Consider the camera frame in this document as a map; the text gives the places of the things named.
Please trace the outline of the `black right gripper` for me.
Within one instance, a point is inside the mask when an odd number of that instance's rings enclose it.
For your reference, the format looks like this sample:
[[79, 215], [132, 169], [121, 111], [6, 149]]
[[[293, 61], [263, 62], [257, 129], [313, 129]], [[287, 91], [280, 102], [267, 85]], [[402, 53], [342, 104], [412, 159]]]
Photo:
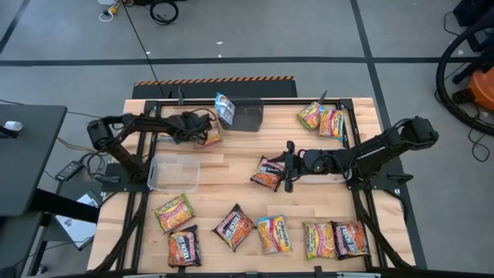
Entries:
[[305, 175], [328, 175], [343, 174], [343, 166], [337, 160], [332, 151], [310, 149], [295, 152], [295, 144], [286, 142], [287, 151], [276, 158], [269, 159], [270, 162], [284, 163], [284, 189], [293, 192], [293, 183]]

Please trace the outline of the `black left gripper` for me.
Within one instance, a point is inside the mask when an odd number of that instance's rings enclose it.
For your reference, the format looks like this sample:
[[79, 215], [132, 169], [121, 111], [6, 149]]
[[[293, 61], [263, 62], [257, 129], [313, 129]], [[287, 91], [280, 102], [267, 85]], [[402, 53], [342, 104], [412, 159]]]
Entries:
[[208, 137], [209, 130], [218, 130], [218, 117], [208, 114], [199, 115], [195, 112], [173, 115], [171, 116], [171, 123], [174, 125], [171, 135], [176, 144], [189, 141], [203, 144]]

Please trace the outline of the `black Fire Noodle pack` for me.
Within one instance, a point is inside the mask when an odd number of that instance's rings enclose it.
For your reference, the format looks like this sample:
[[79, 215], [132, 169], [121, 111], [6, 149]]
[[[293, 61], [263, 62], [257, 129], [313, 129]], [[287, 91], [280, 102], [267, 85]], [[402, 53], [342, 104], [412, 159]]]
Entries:
[[239, 204], [235, 204], [212, 231], [235, 252], [254, 229], [254, 222], [242, 211]]
[[331, 222], [338, 260], [368, 256], [368, 244], [361, 221]]
[[169, 267], [201, 266], [198, 226], [192, 225], [167, 237]]
[[284, 178], [284, 171], [285, 168], [282, 165], [262, 156], [250, 181], [276, 192]]

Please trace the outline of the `black hazard-striped floor mat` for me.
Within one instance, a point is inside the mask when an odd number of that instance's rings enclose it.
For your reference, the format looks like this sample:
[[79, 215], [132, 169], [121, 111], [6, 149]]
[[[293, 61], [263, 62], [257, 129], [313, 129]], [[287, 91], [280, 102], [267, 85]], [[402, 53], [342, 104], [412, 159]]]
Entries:
[[298, 97], [293, 76], [234, 76], [218, 78], [147, 80], [134, 84], [133, 99], [214, 98], [221, 93], [229, 98]]

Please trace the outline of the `dark grey plastic bin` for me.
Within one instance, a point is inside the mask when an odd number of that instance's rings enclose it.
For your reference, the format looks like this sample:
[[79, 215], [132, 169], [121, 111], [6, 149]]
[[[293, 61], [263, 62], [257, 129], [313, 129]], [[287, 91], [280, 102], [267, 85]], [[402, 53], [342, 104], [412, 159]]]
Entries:
[[226, 125], [230, 131], [258, 132], [263, 122], [264, 102], [260, 98], [234, 98], [235, 115], [232, 125]]

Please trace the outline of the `black power adapter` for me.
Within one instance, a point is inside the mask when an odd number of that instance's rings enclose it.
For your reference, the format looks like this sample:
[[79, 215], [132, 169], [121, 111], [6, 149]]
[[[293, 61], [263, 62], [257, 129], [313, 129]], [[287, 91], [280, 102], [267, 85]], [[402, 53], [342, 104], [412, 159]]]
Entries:
[[74, 176], [81, 168], [83, 164], [80, 161], [71, 161], [65, 166], [57, 175], [55, 179], [57, 181], [68, 181]]

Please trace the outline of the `white paper sheet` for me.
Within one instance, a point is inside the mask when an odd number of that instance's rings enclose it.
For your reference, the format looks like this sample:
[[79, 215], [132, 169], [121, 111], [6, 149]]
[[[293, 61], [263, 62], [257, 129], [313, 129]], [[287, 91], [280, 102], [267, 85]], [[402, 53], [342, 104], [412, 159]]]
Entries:
[[78, 250], [84, 249], [95, 235], [95, 223], [71, 219], [61, 215], [56, 215], [55, 220]]

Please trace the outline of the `black desk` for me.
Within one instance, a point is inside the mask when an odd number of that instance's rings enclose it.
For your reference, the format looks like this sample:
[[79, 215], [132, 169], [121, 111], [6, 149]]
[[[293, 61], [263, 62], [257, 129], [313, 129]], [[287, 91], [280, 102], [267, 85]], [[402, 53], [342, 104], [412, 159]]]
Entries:
[[66, 116], [64, 106], [0, 104], [0, 127], [22, 124], [16, 138], [0, 138], [0, 217], [29, 210]]

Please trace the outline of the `orange shop vacuum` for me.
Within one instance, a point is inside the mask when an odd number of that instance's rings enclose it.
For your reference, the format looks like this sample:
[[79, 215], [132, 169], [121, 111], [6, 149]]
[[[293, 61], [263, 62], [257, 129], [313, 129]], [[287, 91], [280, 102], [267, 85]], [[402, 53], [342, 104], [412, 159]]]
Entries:
[[469, 82], [474, 102], [487, 110], [494, 111], [494, 67], [487, 73], [476, 70]]

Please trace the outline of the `black equipment case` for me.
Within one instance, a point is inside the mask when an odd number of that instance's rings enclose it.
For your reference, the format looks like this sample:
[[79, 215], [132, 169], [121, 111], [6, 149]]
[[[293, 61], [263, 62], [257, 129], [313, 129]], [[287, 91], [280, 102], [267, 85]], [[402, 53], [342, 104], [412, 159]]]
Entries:
[[494, 0], [461, 0], [453, 9], [460, 26], [471, 26], [494, 6]]

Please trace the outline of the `black aluminium table frame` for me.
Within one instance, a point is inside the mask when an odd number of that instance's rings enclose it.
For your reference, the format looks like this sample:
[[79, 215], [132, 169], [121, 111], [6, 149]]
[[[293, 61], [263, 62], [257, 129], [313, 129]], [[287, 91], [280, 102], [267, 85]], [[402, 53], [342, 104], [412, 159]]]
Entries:
[[[187, 276], [199, 273], [301, 273], [314, 272], [322, 266], [324, 272], [365, 270], [365, 257], [353, 259], [307, 260], [304, 250], [303, 222], [349, 221], [355, 219], [354, 202], [345, 184], [320, 184], [322, 177], [306, 176], [296, 181], [293, 193], [284, 192], [283, 186], [273, 192], [251, 182], [262, 155], [272, 158], [286, 149], [286, 141], [294, 141], [297, 150], [334, 149], [343, 143], [319, 137], [302, 127], [296, 114], [310, 99], [265, 100], [264, 118], [259, 132], [223, 131], [221, 142], [210, 147], [195, 148], [193, 144], [155, 144], [155, 154], [191, 154], [201, 164], [199, 186], [186, 193], [195, 217], [180, 229], [198, 225], [198, 239], [202, 252], [202, 266], [188, 267]], [[371, 98], [353, 98], [357, 135], [365, 141], [381, 133], [379, 120]], [[137, 264], [139, 273], [177, 273], [167, 265], [167, 236], [158, 224], [153, 209], [171, 200], [177, 194], [150, 192], [140, 241]], [[122, 192], [103, 205], [87, 269], [103, 262], [120, 237], [130, 193]], [[373, 191], [374, 204], [381, 232], [401, 258], [418, 266], [414, 256], [401, 203], [386, 192]], [[212, 229], [240, 204], [252, 220], [260, 217], [284, 215], [288, 225], [293, 251], [264, 254], [257, 231], [253, 231], [234, 253]]]

